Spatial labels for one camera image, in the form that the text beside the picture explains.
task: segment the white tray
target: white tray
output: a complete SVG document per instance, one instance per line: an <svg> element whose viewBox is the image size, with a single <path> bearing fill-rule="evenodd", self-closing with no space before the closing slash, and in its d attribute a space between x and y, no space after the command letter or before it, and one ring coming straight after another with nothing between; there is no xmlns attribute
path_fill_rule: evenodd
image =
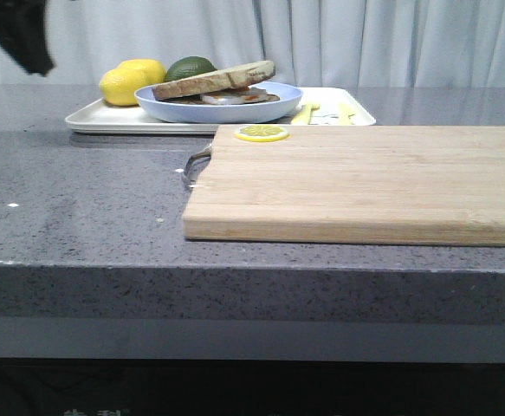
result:
<svg viewBox="0 0 505 416"><path fill-rule="evenodd" d="M287 116L274 121L288 124L305 101L317 101L320 109L312 113L310 124L326 126L337 124L337 106L345 102L356 110L351 118L356 126L371 126L375 119L345 89L341 88L301 88L304 95L297 108ZM148 115L141 107L108 106L98 99L65 118L69 128L78 133L106 134L211 134L217 124L169 123Z"/></svg>

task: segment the lemon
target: lemon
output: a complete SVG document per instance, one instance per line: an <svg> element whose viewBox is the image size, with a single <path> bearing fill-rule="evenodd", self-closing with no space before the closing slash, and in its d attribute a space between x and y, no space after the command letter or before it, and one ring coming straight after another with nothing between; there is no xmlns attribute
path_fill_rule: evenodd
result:
<svg viewBox="0 0 505 416"><path fill-rule="evenodd" d="M165 74L165 82L216 71L216 67L202 56L187 56L173 63Z"/></svg>
<svg viewBox="0 0 505 416"><path fill-rule="evenodd" d="M276 141L289 136L288 130L272 124L252 124L239 127L234 132L235 137L247 141Z"/></svg>
<svg viewBox="0 0 505 416"><path fill-rule="evenodd" d="M155 59L129 59L123 61L117 68L132 68L145 71L149 84L160 84L165 78L165 68L162 62Z"/></svg>
<svg viewBox="0 0 505 416"><path fill-rule="evenodd" d="M104 100L115 106L134 106L134 92L150 85L145 71L131 68L115 68L107 71L100 80Z"/></svg>

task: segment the yellow utensil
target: yellow utensil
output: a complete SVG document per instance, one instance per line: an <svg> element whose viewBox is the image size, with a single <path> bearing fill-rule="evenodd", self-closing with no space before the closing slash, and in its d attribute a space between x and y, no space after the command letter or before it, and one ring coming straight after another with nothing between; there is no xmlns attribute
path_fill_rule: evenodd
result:
<svg viewBox="0 0 505 416"><path fill-rule="evenodd" d="M312 118L312 112L320 108L319 102L306 102L301 108L301 111L293 117L290 124L295 126L306 126L310 124L310 119Z"/></svg>
<svg viewBox="0 0 505 416"><path fill-rule="evenodd" d="M351 120L351 118L356 115L356 112L352 107L350 107L348 104L344 102L339 103L339 120L337 121L337 124L339 126L351 126L354 124Z"/></svg>

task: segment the plate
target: plate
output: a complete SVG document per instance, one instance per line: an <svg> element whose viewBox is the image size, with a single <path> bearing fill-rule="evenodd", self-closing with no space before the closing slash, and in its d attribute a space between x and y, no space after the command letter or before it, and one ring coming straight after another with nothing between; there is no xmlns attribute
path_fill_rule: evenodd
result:
<svg viewBox="0 0 505 416"><path fill-rule="evenodd" d="M278 101L246 105L216 106L209 104L178 104L157 101L153 85L135 91L139 105L152 117L171 123L240 124L264 123L281 118L300 102L302 90L278 82L260 82L253 87L279 96Z"/></svg>
<svg viewBox="0 0 505 416"><path fill-rule="evenodd" d="M310 124L337 124L338 104L345 102L356 110L352 121L356 126L370 126L375 118L348 91L342 88L301 87L301 102L276 124L288 124L306 101L318 101L320 109L312 113ZM218 124L168 123L155 119L139 106L109 106L102 99L91 102L65 118L67 126L77 133L90 134L214 134Z"/></svg>

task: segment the blue plate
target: blue plate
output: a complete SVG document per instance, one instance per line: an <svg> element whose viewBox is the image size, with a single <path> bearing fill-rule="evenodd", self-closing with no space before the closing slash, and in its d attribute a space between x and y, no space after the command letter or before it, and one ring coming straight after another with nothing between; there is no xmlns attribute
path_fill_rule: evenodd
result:
<svg viewBox="0 0 505 416"><path fill-rule="evenodd" d="M300 102L302 90L288 84L264 81L254 87L278 95L279 101L234 106L176 104L156 101L153 85L135 91L139 105L152 117L171 123L238 124L264 123L290 113Z"/></svg>

